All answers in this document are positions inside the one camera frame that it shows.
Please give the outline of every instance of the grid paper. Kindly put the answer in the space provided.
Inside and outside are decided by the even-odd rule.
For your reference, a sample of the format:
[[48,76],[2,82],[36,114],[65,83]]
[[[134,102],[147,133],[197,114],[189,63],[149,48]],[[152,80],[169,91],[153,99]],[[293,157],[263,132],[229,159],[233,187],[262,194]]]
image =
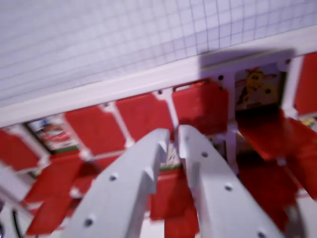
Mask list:
[[314,24],[315,0],[2,0],[0,107]]

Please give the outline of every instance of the red tray slot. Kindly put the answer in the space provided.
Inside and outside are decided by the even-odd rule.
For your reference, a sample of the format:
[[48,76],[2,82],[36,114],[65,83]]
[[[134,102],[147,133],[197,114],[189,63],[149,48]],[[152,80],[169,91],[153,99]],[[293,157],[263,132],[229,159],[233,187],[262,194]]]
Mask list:
[[165,238],[195,238],[197,233],[199,225],[194,204],[186,209],[183,216],[168,218],[164,222]]
[[179,124],[188,124],[203,134],[227,130],[228,92],[214,82],[173,93]]
[[282,113],[237,119],[241,134],[264,160],[294,156],[314,146],[317,134]]
[[157,182],[157,192],[151,195],[152,220],[183,216],[193,203],[182,169],[161,172]]
[[92,106],[66,112],[65,118],[94,155],[124,149],[125,137],[112,113]]
[[121,99],[116,105],[135,141],[157,128],[167,128],[173,133],[166,101],[158,100],[152,93]]
[[239,166],[239,178],[257,203],[271,217],[274,223],[285,231],[288,217],[285,207],[296,204],[297,184],[277,164],[261,166]]
[[38,156],[16,135],[10,135],[0,129],[0,158],[19,171],[38,166]]
[[69,196],[54,197],[45,201],[37,211],[26,234],[35,236],[54,232],[64,220],[71,201]]
[[38,176],[24,201],[34,203],[67,195],[82,164],[78,154],[55,156],[55,160]]

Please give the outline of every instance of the red plastic slot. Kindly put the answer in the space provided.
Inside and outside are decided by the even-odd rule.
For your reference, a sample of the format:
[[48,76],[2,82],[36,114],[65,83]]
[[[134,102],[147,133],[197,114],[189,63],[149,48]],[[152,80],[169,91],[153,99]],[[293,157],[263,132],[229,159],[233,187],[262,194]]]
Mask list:
[[167,128],[173,133],[166,101],[158,100],[152,93],[121,99],[116,105],[135,141],[157,128]]
[[195,238],[197,233],[199,225],[194,204],[187,207],[183,216],[168,218],[164,222],[165,238]]
[[61,154],[58,158],[55,156],[53,163],[43,169],[24,201],[41,202],[51,197],[67,195],[82,163],[78,154],[67,154],[65,157]]
[[125,137],[113,114],[99,106],[66,112],[65,118],[94,155],[124,149]]
[[0,129],[0,158],[16,171],[37,167],[38,156],[16,135]]
[[302,154],[317,140],[313,130],[282,113],[237,121],[241,134],[266,161]]
[[26,234],[51,234],[61,224],[66,216],[72,199],[69,196],[54,197],[45,201],[29,226]]
[[214,82],[173,93],[180,124],[188,124],[203,134],[227,130],[228,92]]
[[295,98],[296,110],[299,115],[317,113],[316,62],[317,53],[305,55]]
[[255,166],[239,166],[239,178],[257,203],[271,217],[274,223],[285,231],[288,217],[285,207],[296,204],[298,185],[276,163]]
[[161,172],[157,182],[157,192],[151,195],[152,220],[183,216],[193,203],[182,169]]

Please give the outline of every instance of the black cable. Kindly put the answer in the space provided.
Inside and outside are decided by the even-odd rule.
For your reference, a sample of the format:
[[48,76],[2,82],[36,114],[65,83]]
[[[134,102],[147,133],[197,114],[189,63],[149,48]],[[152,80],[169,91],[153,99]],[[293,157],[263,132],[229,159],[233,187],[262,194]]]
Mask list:
[[20,226],[18,223],[18,219],[17,219],[17,212],[14,209],[12,209],[11,215],[12,215],[13,225],[14,225],[15,233],[16,233],[17,237],[23,238],[23,235],[21,234]]
[[0,238],[4,237],[4,227],[2,225],[2,223],[0,222]]

